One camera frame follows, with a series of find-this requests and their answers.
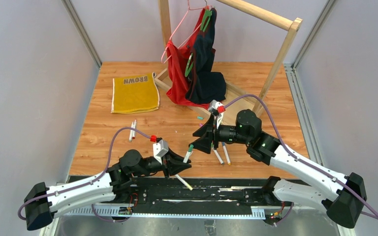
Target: yellow cloth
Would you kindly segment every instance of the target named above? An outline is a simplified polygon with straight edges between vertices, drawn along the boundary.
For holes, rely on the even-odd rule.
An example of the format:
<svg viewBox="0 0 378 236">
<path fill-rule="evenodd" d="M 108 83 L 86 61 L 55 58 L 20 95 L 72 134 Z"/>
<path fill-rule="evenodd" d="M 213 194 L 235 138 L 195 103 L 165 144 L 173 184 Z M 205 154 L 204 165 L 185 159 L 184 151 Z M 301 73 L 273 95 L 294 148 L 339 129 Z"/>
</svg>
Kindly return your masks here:
<svg viewBox="0 0 378 236">
<path fill-rule="evenodd" d="M 160 96 L 155 73 L 114 78 L 111 113 L 130 114 L 158 109 Z"/>
</svg>

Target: wooden table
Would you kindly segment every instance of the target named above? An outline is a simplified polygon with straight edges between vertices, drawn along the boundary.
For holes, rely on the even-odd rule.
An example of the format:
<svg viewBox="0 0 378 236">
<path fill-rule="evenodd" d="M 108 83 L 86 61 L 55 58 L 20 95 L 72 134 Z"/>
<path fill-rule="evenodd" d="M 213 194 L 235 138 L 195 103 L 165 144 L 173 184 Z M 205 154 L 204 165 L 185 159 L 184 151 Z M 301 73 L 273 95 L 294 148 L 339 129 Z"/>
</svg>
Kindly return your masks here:
<svg viewBox="0 0 378 236">
<path fill-rule="evenodd" d="M 221 72 L 226 80 L 240 88 L 258 94 L 259 85 L 269 73 L 272 63 L 263 62 L 216 62 L 213 71 Z M 169 148 L 184 156 L 188 144 L 195 140 L 192 133 L 199 128 L 200 121 L 196 112 L 172 103 L 160 90 L 160 108 L 157 111 L 120 115 L 111 114 L 112 78 L 155 71 L 161 72 L 164 64 L 157 62 L 104 62 L 99 73 L 89 110 L 70 169 L 71 175 L 93 175 L 103 170 L 106 165 L 109 144 L 114 133 L 130 126 L 137 119 L 137 129 L 148 135 L 157 135 L 169 143 Z M 265 100 L 283 140 L 298 153 L 308 156 L 295 106 L 283 68 L 280 68 Z M 262 129 L 275 135 L 273 127 L 265 113 L 260 117 Z M 148 139 L 137 134 L 132 143 L 128 141 L 129 131 L 124 131 L 116 138 L 111 165 L 118 162 L 125 151 L 137 149 L 143 157 L 153 155 L 152 144 Z M 227 145 L 231 165 L 222 166 L 215 155 L 197 150 L 190 157 L 192 168 L 180 173 L 182 177 L 224 177 L 224 178 L 267 178 L 280 176 L 292 178 L 293 175 L 254 161 L 246 154 L 245 145 Z M 222 148 L 218 152 L 224 157 Z"/>
</svg>

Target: green hanger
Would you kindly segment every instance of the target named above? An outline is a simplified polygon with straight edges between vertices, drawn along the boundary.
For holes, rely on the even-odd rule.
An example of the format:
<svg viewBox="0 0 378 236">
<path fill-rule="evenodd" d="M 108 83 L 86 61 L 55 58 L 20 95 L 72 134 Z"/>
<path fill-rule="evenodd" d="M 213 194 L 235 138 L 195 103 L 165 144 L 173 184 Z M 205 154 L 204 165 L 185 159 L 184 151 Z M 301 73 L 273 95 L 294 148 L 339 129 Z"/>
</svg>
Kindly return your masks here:
<svg viewBox="0 0 378 236">
<path fill-rule="evenodd" d="M 205 32 L 205 30 L 206 30 L 206 28 L 209 24 L 209 21 L 211 20 L 211 16 L 212 16 L 212 11 L 210 9 L 206 9 L 205 13 L 203 14 L 201 27 L 200 27 L 200 30 L 202 32 Z M 189 75 L 190 71 L 193 68 L 193 61 L 191 62 L 192 56 L 193 56 L 193 53 L 190 54 L 189 59 L 188 59 L 188 63 L 186 64 L 185 77 L 187 77 Z"/>
</svg>

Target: clothes hanger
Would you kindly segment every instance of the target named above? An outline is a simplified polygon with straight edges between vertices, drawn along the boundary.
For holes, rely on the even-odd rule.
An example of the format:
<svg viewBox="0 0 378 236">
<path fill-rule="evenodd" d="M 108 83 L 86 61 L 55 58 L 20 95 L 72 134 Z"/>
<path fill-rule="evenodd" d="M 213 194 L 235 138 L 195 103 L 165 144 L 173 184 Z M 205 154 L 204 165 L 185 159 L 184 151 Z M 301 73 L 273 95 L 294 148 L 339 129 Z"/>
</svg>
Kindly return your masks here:
<svg viewBox="0 0 378 236">
<path fill-rule="evenodd" d="M 205 0 L 205 7 L 207 7 L 208 6 L 208 2 L 207 2 L 207 0 Z M 200 7 L 200 8 L 195 8 L 195 9 L 191 9 L 190 8 L 190 3 L 189 3 L 189 0 L 188 0 L 188 10 L 186 11 L 186 13 L 185 13 L 185 15 L 183 16 L 183 18 L 182 18 L 182 20 L 180 21 L 180 23 L 177 25 L 177 27 L 175 28 L 175 30 L 173 31 L 173 33 L 172 33 L 172 35 L 170 36 L 170 38 L 169 38 L 169 40 L 171 40 L 172 39 L 172 37 L 173 37 L 173 35 L 175 34 L 175 32 L 177 31 L 177 29 L 180 27 L 180 25 L 182 24 L 182 22 L 183 22 L 183 20 L 185 19 L 185 17 L 187 16 L 187 14 L 189 13 L 189 11 L 194 11 L 194 10 L 200 10 L 200 9 L 204 9 L 205 7 Z M 179 47 L 181 47 L 183 44 L 185 44 L 189 39 L 190 39 L 190 37 L 192 37 L 192 35 L 194 34 L 194 33 L 196 33 L 197 32 L 197 30 L 199 29 L 201 27 L 201 25 L 199 25 L 194 31 L 193 31 L 193 33 L 185 40 L 185 41 L 183 41 L 183 43 L 179 46 Z M 166 46 L 166 48 L 164 49 L 164 52 L 163 52 L 163 54 L 161 55 L 161 58 L 160 58 L 160 61 L 161 61 L 161 63 L 166 63 L 166 61 L 168 61 L 169 59 L 170 59 L 170 57 L 171 56 L 169 56 L 165 61 L 163 61 L 163 57 L 164 57 L 164 55 L 166 54 L 166 50 L 167 50 L 167 46 Z"/>
<path fill-rule="evenodd" d="M 200 24 L 202 32 L 205 32 L 205 30 L 206 30 L 206 28 L 209 24 L 209 21 L 211 19 L 211 16 L 212 16 L 212 11 L 210 9 L 205 10 L 205 13 L 203 14 L 202 22 Z M 193 53 L 190 54 L 188 62 L 186 64 L 185 77 L 187 77 L 189 75 L 190 71 L 193 68 L 192 56 L 193 56 Z"/>
</svg>

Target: hanging clothes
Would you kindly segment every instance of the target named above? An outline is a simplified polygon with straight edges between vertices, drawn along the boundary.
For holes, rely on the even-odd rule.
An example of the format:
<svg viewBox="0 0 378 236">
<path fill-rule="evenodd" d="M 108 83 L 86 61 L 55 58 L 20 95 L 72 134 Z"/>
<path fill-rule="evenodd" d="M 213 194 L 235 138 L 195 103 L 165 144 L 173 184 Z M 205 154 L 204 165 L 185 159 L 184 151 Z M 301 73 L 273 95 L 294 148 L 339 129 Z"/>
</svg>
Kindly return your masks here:
<svg viewBox="0 0 378 236">
<path fill-rule="evenodd" d="M 190 49 L 194 61 L 188 75 L 189 90 L 185 98 L 195 104 L 210 103 L 212 100 L 225 100 L 226 83 L 220 72 L 211 72 L 215 58 L 212 48 L 215 40 L 215 21 L 217 11 L 211 9 L 212 16 L 204 31 L 199 31 Z"/>
<path fill-rule="evenodd" d="M 203 92 L 199 93 L 197 91 L 199 90 L 198 87 L 202 86 L 204 78 L 205 79 L 206 78 L 214 79 L 217 76 L 217 72 L 213 72 L 212 74 L 205 74 L 205 75 L 203 73 L 200 73 L 200 74 L 194 73 L 194 74 L 196 74 L 196 78 L 193 78 L 193 80 L 191 82 L 189 82 L 188 79 L 184 75 L 185 69 L 186 69 L 186 64 L 188 62 L 190 54 L 193 53 L 192 51 L 193 51 L 193 48 L 194 48 L 194 44 L 197 41 L 198 36 L 200 34 L 206 35 L 206 33 L 208 32 L 208 31 L 202 32 L 199 29 L 197 29 L 198 26 L 202 22 L 202 18 L 203 18 L 204 13 L 205 13 L 205 9 L 203 9 L 201 11 L 201 13 L 199 14 L 199 19 L 198 19 L 198 21 L 195 25 L 194 30 L 196 30 L 197 32 L 194 33 L 189 38 L 189 40 L 186 42 L 186 44 L 184 44 L 182 47 L 180 47 L 178 49 L 173 44 L 173 42 L 171 40 L 169 40 L 169 42 L 167 43 L 166 53 L 167 53 L 167 56 L 170 57 L 170 59 L 168 60 L 168 73 L 169 73 L 169 77 L 172 81 L 172 87 L 169 89 L 169 91 L 167 91 L 166 95 L 170 98 L 170 100 L 172 102 L 174 102 L 176 104 L 185 105 L 185 106 L 203 107 L 205 109 L 208 109 L 209 103 L 212 100 L 208 101 L 207 99 L 192 99 L 192 98 L 198 98 L 199 97 L 198 94 L 205 94 L 207 91 L 210 91 L 211 93 L 215 94 L 215 92 L 213 92 L 214 88 L 208 88 L 208 86 L 210 85 L 208 83 L 205 83 L 205 85 L 202 87 Z M 210 20 L 209 25 L 213 25 L 212 21 L 215 24 L 215 19 L 216 19 L 216 11 L 215 11 L 215 18 L 214 18 L 214 20 L 212 20 L 212 16 L 211 16 L 211 20 Z M 208 28 L 209 29 L 213 28 L 213 31 L 214 31 L 213 35 L 215 37 L 215 26 L 213 26 L 213 27 L 208 26 Z M 211 46 L 210 53 L 212 53 L 212 54 L 215 53 L 215 50 L 212 49 L 212 46 Z M 204 65 L 204 68 L 200 72 L 208 72 L 209 71 L 209 73 L 211 73 L 213 60 L 214 59 L 212 57 L 212 61 L 210 61 L 210 59 L 209 59 L 209 60 L 207 60 L 208 63 L 202 63 Z M 196 61 L 194 60 L 194 66 L 193 66 L 194 68 L 202 68 L 202 66 L 200 64 L 198 66 L 195 66 L 195 63 L 196 63 Z M 225 99 L 225 87 L 224 87 L 223 96 L 220 96 L 218 100 L 217 99 L 215 99 L 215 100 L 222 101 L 224 99 Z"/>
</svg>

